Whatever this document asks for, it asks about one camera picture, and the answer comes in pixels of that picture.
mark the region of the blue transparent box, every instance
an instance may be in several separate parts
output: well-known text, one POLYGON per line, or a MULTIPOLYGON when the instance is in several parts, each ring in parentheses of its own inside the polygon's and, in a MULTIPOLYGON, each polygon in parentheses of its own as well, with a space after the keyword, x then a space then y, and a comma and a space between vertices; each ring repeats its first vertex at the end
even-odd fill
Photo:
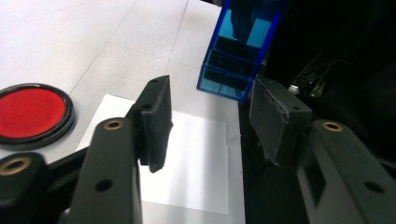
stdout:
POLYGON ((280 20, 284 0, 226 0, 197 89, 245 102, 280 20))

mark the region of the black rim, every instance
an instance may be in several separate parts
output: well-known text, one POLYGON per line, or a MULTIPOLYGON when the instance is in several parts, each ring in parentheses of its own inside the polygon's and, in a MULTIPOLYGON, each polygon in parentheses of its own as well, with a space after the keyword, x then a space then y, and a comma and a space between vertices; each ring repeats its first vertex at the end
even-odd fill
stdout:
POLYGON ((53 91, 61 96, 64 100, 65 111, 61 120, 48 131, 27 138, 8 138, 0 135, 0 144, 2 147, 14 150, 31 150, 39 147, 47 146, 62 136, 71 128, 74 122, 74 107, 70 97, 63 91, 45 84, 29 83, 8 87, 0 91, 0 98, 8 95, 14 91, 21 91, 25 89, 41 89, 53 91))

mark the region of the red object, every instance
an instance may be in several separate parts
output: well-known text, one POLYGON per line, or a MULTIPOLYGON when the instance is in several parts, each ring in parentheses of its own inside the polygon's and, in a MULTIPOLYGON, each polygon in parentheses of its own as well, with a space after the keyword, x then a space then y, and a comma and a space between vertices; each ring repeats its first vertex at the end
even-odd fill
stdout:
POLYGON ((30 88, 0 98, 0 136, 29 138, 54 128, 66 113, 64 98, 57 92, 30 88))

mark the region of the white paper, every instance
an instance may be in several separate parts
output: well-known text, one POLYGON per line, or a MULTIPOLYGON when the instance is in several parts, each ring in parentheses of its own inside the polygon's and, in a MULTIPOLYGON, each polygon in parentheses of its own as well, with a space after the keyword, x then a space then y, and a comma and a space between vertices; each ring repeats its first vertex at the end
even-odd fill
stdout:
MULTIPOLYGON (((78 149, 87 147, 94 127, 124 117, 133 101, 106 95, 78 149)), ((165 166, 155 174, 140 166, 142 200, 228 215, 226 124, 172 112, 165 166)))

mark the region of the table surface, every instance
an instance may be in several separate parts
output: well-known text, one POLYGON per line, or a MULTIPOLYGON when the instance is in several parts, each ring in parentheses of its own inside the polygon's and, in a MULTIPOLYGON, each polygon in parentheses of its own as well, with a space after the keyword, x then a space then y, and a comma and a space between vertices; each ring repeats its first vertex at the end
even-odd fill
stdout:
MULTIPOLYGON (((195 89, 220 8, 199 0, 3 0, 0 90, 37 82, 70 95, 72 132, 36 152, 73 153, 105 94, 137 99, 170 75, 173 109, 227 124, 229 215, 143 202, 145 223, 245 223, 237 102, 195 89)), ((12 152, 0 149, 0 158, 12 152)))

